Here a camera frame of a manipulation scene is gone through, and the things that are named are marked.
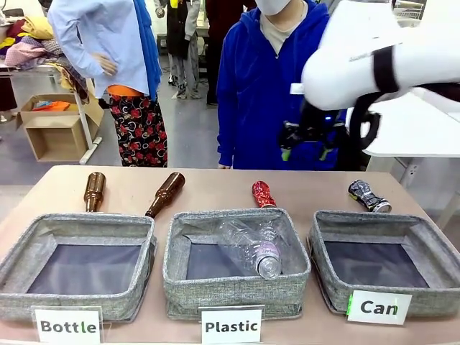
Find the blue shirt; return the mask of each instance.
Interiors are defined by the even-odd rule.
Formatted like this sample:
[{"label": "blue shirt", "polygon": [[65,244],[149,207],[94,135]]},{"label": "blue shirt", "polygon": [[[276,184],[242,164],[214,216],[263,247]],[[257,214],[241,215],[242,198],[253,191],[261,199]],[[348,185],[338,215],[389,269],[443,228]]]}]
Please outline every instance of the blue shirt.
[{"label": "blue shirt", "polygon": [[277,55],[260,29],[260,10],[244,13],[227,34],[218,73],[219,162],[235,169],[330,170],[336,151],[321,160],[320,142],[295,147],[282,160],[278,136],[283,122],[298,124],[303,66],[318,49],[329,20],[326,5],[306,0],[307,17],[285,40]]},{"label": "blue shirt", "polygon": [[[110,85],[149,94],[133,0],[53,0],[48,20],[73,67],[83,77],[94,78],[96,97],[102,97]],[[94,53],[116,63],[117,74],[105,75],[91,56]]]}]

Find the plastic bottle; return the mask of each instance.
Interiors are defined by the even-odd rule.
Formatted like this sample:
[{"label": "plastic bottle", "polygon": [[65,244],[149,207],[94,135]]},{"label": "plastic bottle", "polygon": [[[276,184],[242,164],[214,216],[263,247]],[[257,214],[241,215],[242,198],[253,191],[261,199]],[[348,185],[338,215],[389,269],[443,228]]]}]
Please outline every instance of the plastic bottle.
[{"label": "plastic bottle", "polygon": [[264,238],[237,219],[223,221],[219,230],[230,259],[242,270],[266,280],[281,274],[280,252],[268,236]]}]

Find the blue hoodie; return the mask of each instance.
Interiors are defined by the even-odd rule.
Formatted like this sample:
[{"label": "blue hoodie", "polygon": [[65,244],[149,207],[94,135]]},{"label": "blue hoodie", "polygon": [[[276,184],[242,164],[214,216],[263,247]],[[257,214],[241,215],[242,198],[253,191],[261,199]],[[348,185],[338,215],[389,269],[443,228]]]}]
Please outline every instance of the blue hoodie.
[{"label": "blue hoodie", "polygon": [[298,124],[302,95],[291,95],[303,66],[318,49],[329,20],[326,5],[308,5],[307,17],[277,56],[260,29],[260,10],[244,13],[224,40],[218,75],[220,164],[235,169],[330,170],[336,152],[320,161],[323,145],[306,142],[281,158],[277,138],[283,122]]}]

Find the sneaker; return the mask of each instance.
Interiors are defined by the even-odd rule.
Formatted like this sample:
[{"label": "sneaker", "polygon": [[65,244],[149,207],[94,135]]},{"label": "sneaker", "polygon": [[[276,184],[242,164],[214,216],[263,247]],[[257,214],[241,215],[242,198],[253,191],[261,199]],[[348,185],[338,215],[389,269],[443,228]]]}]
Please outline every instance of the sneaker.
[{"label": "sneaker", "polygon": [[198,90],[193,90],[190,92],[190,98],[191,99],[201,99],[201,95],[198,92]]},{"label": "sneaker", "polygon": [[178,99],[186,99],[187,98],[187,89],[185,88],[185,85],[179,85],[179,90],[178,90]]}]

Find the brown glass bottle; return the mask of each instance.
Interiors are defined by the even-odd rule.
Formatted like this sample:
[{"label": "brown glass bottle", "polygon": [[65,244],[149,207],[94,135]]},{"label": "brown glass bottle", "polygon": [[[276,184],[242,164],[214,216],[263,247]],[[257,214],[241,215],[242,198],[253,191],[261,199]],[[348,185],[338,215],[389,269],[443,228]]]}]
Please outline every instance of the brown glass bottle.
[{"label": "brown glass bottle", "polygon": [[185,178],[179,172],[173,172],[170,177],[162,184],[157,193],[155,194],[155,200],[146,212],[146,216],[155,218],[162,209],[169,206],[175,197],[182,190],[185,185]]},{"label": "brown glass bottle", "polygon": [[101,172],[93,172],[88,176],[83,200],[86,203],[86,212],[98,212],[104,201],[106,177]]}]

